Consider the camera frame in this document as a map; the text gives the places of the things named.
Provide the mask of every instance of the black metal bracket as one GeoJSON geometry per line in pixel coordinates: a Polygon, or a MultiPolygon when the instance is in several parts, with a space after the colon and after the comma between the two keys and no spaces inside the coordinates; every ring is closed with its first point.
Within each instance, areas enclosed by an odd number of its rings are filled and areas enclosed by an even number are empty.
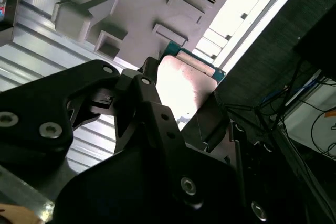
{"type": "Polygon", "coordinates": [[[222,141],[210,152],[223,159],[236,173],[244,214],[255,223],[286,223],[305,218],[303,202],[293,176],[279,153],[265,142],[252,144],[244,128],[230,121],[222,141]]]}
{"type": "Polygon", "coordinates": [[[61,163],[73,130],[99,116],[86,110],[87,98],[97,87],[114,87],[118,77],[116,68],[95,60],[1,93],[0,161],[61,163]]]}
{"type": "Polygon", "coordinates": [[[120,107],[127,113],[117,114],[116,119],[116,151],[122,151],[130,145],[133,136],[139,128],[144,126],[149,145],[157,150],[158,160],[163,164],[171,190],[176,198],[193,208],[202,205],[200,192],[195,195],[186,194],[181,188],[181,179],[188,177],[195,179],[188,173],[192,164],[189,163],[187,147],[177,127],[174,115],[170,108],[161,104],[155,82],[148,77],[137,75],[133,78],[125,101],[120,107]]]}

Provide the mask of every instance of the blue cable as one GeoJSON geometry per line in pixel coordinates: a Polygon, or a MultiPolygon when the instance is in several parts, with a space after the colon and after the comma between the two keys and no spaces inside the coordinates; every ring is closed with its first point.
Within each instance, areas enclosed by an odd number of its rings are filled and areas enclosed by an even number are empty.
{"type": "MultiPolygon", "coordinates": [[[[301,88],[295,89],[295,90],[293,90],[293,92],[298,92],[298,91],[301,90],[301,89],[306,89],[306,88],[309,88],[309,87],[313,86],[313,85],[316,83],[315,80],[316,80],[316,79],[313,79],[313,80],[312,80],[309,84],[307,84],[306,86],[303,86],[303,87],[301,87],[301,88]]],[[[278,90],[278,91],[274,91],[274,92],[268,94],[268,95],[262,100],[262,103],[268,101],[269,99],[271,99],[272,97],[274,97],[275,95],[277,95],[277,94],[279,94],[279,93],[281,93],[281,92],[283,92],[283,89],[282,89],[282,90],[278,90]]]]}

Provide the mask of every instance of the corrugated metal wall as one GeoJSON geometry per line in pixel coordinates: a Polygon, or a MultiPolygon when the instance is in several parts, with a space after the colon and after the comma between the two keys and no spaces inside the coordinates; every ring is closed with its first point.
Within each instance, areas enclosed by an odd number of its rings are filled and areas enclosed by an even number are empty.
{"type": "MultiPolygon", "coordinates": [[[[105,60],[120,72],[124,69],[93,52],[94,45],[79,44],[55,31],[50,18],[57,1],[20,1],[14,41],[0,48],[0,91],[93,59],[105,60]]],[[[98,121],[80,127],[67,155],[70,167],[82,172],[110,157],[115,139],[113,117],[102,115],[98,121]]]]}

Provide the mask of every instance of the black panel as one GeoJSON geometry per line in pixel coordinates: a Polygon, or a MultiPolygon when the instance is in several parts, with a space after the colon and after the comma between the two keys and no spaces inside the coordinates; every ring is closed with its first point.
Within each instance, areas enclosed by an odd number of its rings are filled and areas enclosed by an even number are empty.
{"type": "Polygon", "coordinates": [[[335,36],[336,5],[304,36],[295,47],[304,59],[320,68],[325,76],[336,79],[335,36]]]}

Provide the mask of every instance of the teal object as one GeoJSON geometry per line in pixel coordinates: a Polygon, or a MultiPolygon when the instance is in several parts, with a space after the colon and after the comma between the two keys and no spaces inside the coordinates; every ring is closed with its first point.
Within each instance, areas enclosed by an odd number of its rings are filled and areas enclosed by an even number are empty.
{"type": "Polygon", "coordinates": [[[208,65],[209,67],[215,69],[215,73],[212,75],[212,79],[214,79],[215,81],[217,81],[217,83],[219,84],[225,77],[225,72],[220,69],[220,68],[215,68],[214,65],[212,65],[211,63],[207,62],[206,60],[203,60],[202,58],[198,57],[197,55],[194,55],[192,52],[190,52],[189,50],[186,50],[185,48],[181,48],[179,46],[179,44],[175,43],[175,42],[169,42],[168,46],[166,47],[166,49],[164,50],[160,61],[166,56],[166,55],[172,55],[172,56],[176,56],[178,54],[179,51],[183,51],[185,53],[187,53],[188,55],[192,56],[193,58],[195,58],[196,60],[199,60],[200,62],[208,65]]]}

